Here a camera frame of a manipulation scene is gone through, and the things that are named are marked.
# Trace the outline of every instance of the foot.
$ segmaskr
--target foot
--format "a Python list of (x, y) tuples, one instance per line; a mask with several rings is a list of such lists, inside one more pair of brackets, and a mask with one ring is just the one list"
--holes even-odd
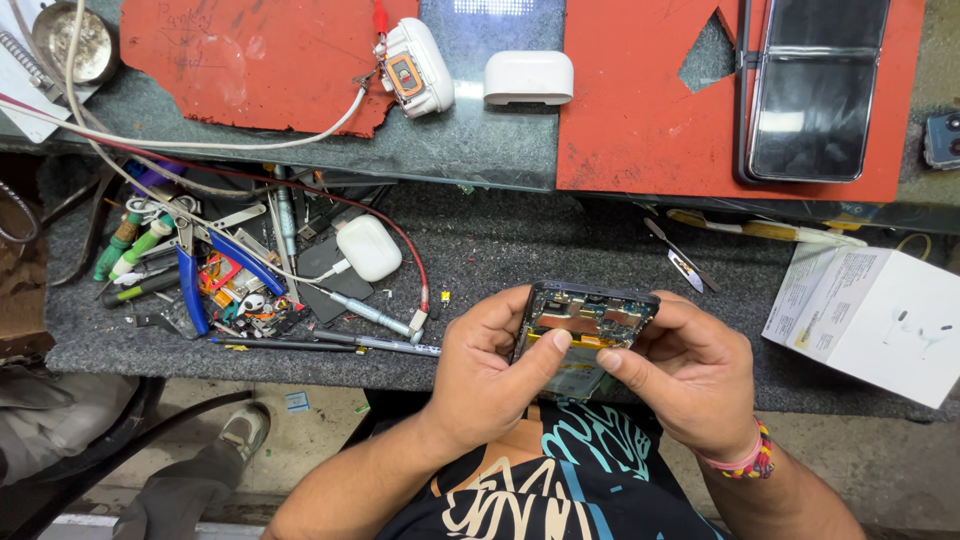
[(247, 462), (266, 440), (269, 431), (270, 416), (253, 405), (244, 405), (230, 416), (219, 438), (235, 447)]

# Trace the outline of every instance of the red wire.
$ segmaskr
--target red wire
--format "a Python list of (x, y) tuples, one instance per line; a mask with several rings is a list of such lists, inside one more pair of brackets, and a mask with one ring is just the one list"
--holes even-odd
[[(46, 112), (44, 112), (44, 111), (42, 111), (42, 110), (35, 109), (35, 108), (33, 108), (33, 107), (25, 104), (25, 103), (21, 103), (21, 102), (15, 100), (15, 99), (11, 98), (10, 96), (8, 96), (8, 95), (6, 95), (6, 94), (3, 94), (3, 93), (0, 93), (0, 101), (6, 101), (6, 102), (8, 102), (8, 103), (13, 103), (14, 105), (18, 105), (18, 106), (23, 107), (23, 108), (25, 108), (25, 109), (29, 109), (29, 110), (32, 110), (32, 111), (34, 111), (34, 112), (39, 112), (39, 113), (41, 113), (41, 114), (46, 114), (47, 116), (51, 116), (51, 117), (52, 117), (51, 114), (47, 114)], [(399, 225), (397, 225), (396, 223), (394, 223), (394, 220), (390, 219), (390, 218), (387, 217), (383, 212), (381, 212), (381, 211), (379, 211), (379, 210), (376, 210), (376, 209), (373, 209), (373, 208), (371, 208), (371, 207), (368, 207), (367, 205), (365, 205), (365, 204), (363, 204), (363, 203), (358, 203), (358, 202), (356, 202), (356, 201), (351, 201), (350, 199), (346, 199), (346, 198), (344, 198), (344, 197), (338, 197), (337, 195), (331, 195), (331, 194), (327, 193), (326, 191), (323, 191), (323, 190), (321, 190), (321, 189), (317, 189), (316, 187), (310, 187), (310, 186), (308, 186), (308, 185), (296, 184), (296, 183), (293, 183), (293, 182), (287, 182), (287, 181), (285, 181), (285, 180), (279, 180), (279, 179), (276, 179), (276, 178), (270, 178), (270, 177), (265, 177), (265, 176), (257, 176), (257, 175), (255, 175), (255, 174), (250, 174), (250, 173), (245, 173), (245, 172), (231, 171), (231, 170), (221, 169), (221, 168), (217, 168), (217, 167), (209, 167), (209, 166), (206, 166), (206, 165), (200, 165), (199, 163), (195, 163), (195, 162), (193, 162), (193, 161), (180, 160), (180, 159), (178, 159), (178, 158), (170, 158), (170, 157), (168, 157), (168, 156), (162, 156), (162, 155), (160, 155), (160, 154), (157, 154), (157, 153), (155, 153), (155, 152), (151, 152), (151, 151), (149, 151), (149, 150), (144, 150), (143, 148), (138, 148), (138, 147), (136, 147), (136, 146), (131, 146), (131, 145), (129, 145), (129, 144), (125, 144), (125, 143), (122, 143), (122, 142), (115, 142), (115, 141), (112, 141), (112, 140), (106, 140), (106, 139), (103, 139), (103, 138), (100, 138), (100, 137), (94, 136), (94, 135), (86, 135), (86, 134), (82, 134), (82, 133), (77, 133), (77, 135), (80, 135), (80, 136), (86, 137), (86, 138), (88, 138), (88, 139), (90, 139), (90, 140), (99, 142), (100, 144), (106, 144), (107, 146), (112, 146), (112, 147), (114, 147), (114, 148), (119, 148), (120, 150), (124, 150), (124, 151), (126, 151), (126, 152), (131, 153), (131, 154), (136, 154), (136, 155), (141, 156), (141, 157), (144, 157), (144, 158), (150, 158), (150, 159), (152, 159), (152, 160), (165, 160), (165, 161), (170, 161), (170, 162), (172, 162), (172, 163), (176, 163), (176, 164), (178, 164), (178, 165), (183, 165), (183, 166), (185, 166), (185, 167), (194, 168), (194, 169), (200, 169), (200, 170), (202, 170), (202, 171), (212, 172), (212, 173), (216, 173), (216, 174), (225, 174), (225, 175), (229, 175), (229, 176), (238, 176), (238, 177), (241, 177), (241, 178), (250, 178), (250, 179), (253, 179), (253, 180), (259, 180), (260, 182), (266, 182), (266, 183), (270, 183), (270, 184), (286, 185), (286, 186), (288, 186), (288, 187), (293, 187), (294, 189), (302, 189), (303, 191), (309, 191), (310, 193), (316, 193), (317, 195), (320, 195), (321, 197), (325, 197), (325, 198), (327, 198), (327, 199), (330, 199), (330, 200), (332, 200), (332, 201), (336, 201), (336, 202), (338, 202), (338, 203), (345, 203), (345, 204), (352, 205), (352, 206), (358, 207), (358, 208), (360, 208), (360, 209), (363, 209), (363, 210), (365, 210), (365, 211), (367, 211), (367, 212), (375, 215), (376, 217), (382, 219), (383, 221), (385, 221), (385, 222), (387, 223), (387, 225), (393, 227), (393, 228), (394, 228), (394, 231), (396, 231), (396, 233), (399, 234), (401, 238), (403, 238), (403, 241), (407, 243), (407, 247), (410, 248), (410, 253), (413, 254), (413, 256), (414, 256), (414, 261), (417, 263), (417, 267), (418, 267), (419, 270), (420, 270), (420, 310), (423, 311), (424, 313), (426, 313), (426, 312), (430, 309), (430, 289), (429, 289), (429, 287), (427, 286), (426, 270), (423, 269), (423, 262), (420, 260), (420, 254), (417, 252), (417, 248), (414, 247), (414, 242), (413, 242), (413, 240), (410, 239), (410, 236), (407, 236), (407, 233), (405, 233), (405, 232), (403, 231), (403, 229), (400, 228)]]

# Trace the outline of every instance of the wire cutter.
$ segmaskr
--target wire cutter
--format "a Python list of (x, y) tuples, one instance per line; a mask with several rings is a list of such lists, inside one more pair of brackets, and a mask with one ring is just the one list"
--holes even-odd
[(207, 240), (222, 255), (250, 270), (277, 296), (286, 294), (286, 289), (273, 272), (221, 234), (208, 231), (203, 227), (197, 227), (184, 216), (177, 216), (174, 223), (177, 225), (177, 262), (180, 266), (180, 290), (183, 293), (183, 301), (186, 304), (187, 312), (190, 314), (190, 320), (193, 321), (193, 326), (197, 329), (199, 335), (206, 334), (210, 330), (210, 326), (206, 322), (206, 312), (200, 302), (197, 258), (194, 257), (193, 253), (195, 237)]

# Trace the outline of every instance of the smartphone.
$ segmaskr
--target smartphone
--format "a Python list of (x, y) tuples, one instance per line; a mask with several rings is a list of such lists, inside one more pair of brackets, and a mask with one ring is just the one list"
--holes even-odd
[(607, 373), (597, 363), (597, 352), (607, 347), (630, 348), (659, 308), (660, 298), (652, 294), (536, 282), (530, 289), (511, 363), (548, 331), (569, 331), (573, 343), (540, 396), (560, 402), (585, 402)]

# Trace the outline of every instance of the airpods box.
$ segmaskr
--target airpods box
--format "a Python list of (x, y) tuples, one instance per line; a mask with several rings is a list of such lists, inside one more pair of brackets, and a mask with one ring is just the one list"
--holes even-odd
[(960, 277), (894, 250), (800, 244), (763, 336), (939, 407), (960, 378)]

